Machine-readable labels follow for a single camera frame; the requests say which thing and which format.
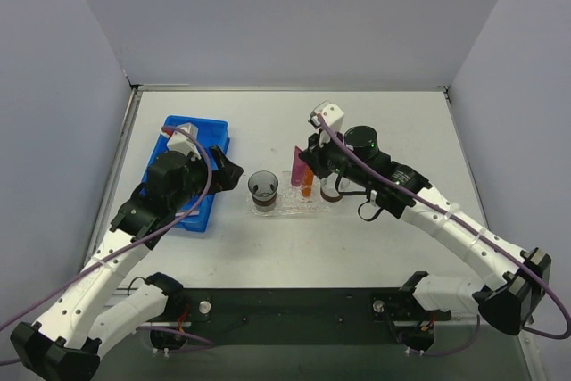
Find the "clear textured oval tray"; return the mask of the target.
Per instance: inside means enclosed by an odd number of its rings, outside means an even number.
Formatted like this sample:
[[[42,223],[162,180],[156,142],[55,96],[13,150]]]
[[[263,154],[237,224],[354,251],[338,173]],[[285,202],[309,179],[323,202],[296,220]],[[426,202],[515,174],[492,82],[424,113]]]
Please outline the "clear textured oval tray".
[[[312,186],[310,198],[303,198],[301,187],[293,187],[290,184],[290,171],[281,171],[274,174],[277,176],[279,184],[276,206],[272,211],[261,212],[256,210],[247,187],[247,202],[253,214],[262,217],[302,216],[332,210],[332,205],[321,198],[318,186]]]

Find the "clear cup brown base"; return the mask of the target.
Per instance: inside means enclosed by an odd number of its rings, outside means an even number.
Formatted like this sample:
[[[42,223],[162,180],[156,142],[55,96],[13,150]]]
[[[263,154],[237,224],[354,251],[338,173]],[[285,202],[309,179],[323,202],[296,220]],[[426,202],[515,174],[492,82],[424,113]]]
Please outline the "clear cup brown base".
[[[327,203],[338,203],[343,199],[343,195],[337,190],[338,175],[332,174],[319,181],[319,192],[321,198]]]

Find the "blue plastic bin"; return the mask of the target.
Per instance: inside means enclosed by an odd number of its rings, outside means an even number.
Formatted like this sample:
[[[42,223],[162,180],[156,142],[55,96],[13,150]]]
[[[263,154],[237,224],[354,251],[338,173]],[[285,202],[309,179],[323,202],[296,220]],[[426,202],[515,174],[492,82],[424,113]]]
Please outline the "blue plastic bin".
[[[228,123],[226,121],[170,115],[166,117],[163,125],[178,128],[179,126],[187,123],[192,123],[198,128],[196,138],[206,150],[209,150],[211,146],[217,145],[224,154],[228,153],[231,139],[228,133]],[[168,149],[167,143],[169,139],[170,138],[167,135],[163,135],[161,131],[159,132],[151,157],[146,166],[147,169],[159,153],[165,152]],[[176,228],[183,228],[190,232],[203,233],[208,225],[214,199],[214,195],[206,196],[201,201],[201,204],[190,215],[176,225]]]

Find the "pink toothpaste tube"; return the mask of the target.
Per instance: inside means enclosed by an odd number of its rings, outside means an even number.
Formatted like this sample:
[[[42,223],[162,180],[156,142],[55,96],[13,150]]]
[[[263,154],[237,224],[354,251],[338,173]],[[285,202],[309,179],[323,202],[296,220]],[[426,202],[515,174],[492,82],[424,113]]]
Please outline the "pink toothpaste tube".
[[[302,181],[305,174],[305,163],[300,158],[300,153],[302,149],[298,146],[294,148],[294,156],[291,168],[290,184],[293,187],[299,187],[302,185]]]

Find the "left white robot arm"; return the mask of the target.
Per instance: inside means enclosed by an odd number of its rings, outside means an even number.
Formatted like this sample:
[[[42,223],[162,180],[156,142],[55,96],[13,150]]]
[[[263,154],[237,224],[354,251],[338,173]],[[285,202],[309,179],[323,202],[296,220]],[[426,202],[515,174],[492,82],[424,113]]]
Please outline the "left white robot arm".
[[[78,280],[35,322],[21,322],[12,331],[10,340],[23,366],[44,380],[90,380],[103,356],[141,324],[158,316],[177,317],[183,286],[162,273],[152,274],[112,308],[105,305],[172,228],[184,205],[234,189],[243,173],[217,146],[200,156],[159,153]]]

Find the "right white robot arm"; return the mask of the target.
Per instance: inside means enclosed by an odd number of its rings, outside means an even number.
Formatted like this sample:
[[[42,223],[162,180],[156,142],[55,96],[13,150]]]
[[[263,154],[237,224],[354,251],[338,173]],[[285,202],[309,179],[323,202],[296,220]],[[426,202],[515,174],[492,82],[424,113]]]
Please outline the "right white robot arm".
[[[368,126],[351,128],[347,148],[323,129],[308,138],[299,158],[320,179],[336,186],[358,186],[378,213],[424,231],[472,271],[471,277],[416,276],[412,295],[423,311],[478,315],[506,335],[525,330],[547,294],[551,257],[542,249],[523,249],[471,219],[426,177],[377,147]]]

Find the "orange toothpaste tube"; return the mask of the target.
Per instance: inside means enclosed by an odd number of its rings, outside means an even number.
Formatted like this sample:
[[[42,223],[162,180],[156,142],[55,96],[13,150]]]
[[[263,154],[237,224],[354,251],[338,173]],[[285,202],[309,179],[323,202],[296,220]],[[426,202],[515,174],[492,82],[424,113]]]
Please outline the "orange toothpaste tube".
[[[313,171],[309,167],[306,167],[301,184],[301,194],[303,198],[310,198],[312,192],[313,180],[314,180]]]

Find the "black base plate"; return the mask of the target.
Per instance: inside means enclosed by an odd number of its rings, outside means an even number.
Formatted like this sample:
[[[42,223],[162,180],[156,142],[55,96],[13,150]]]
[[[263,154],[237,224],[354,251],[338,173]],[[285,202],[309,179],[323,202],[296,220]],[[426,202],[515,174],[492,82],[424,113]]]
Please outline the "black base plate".
[[[187,288],[154,321],[216,345],[391,344],[388,327],[449,321],[408,291],[380,288]]]

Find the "dark tinted cup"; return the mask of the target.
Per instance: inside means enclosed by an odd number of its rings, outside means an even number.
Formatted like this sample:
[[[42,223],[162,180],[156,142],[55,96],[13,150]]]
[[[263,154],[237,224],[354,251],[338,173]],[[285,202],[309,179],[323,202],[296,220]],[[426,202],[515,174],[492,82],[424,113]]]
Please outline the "dark tinted cup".
[[[278,184],[277,176],[267,170],[256,171],[249,177],[247,186],[256,210],[268,212],[275,208]]]

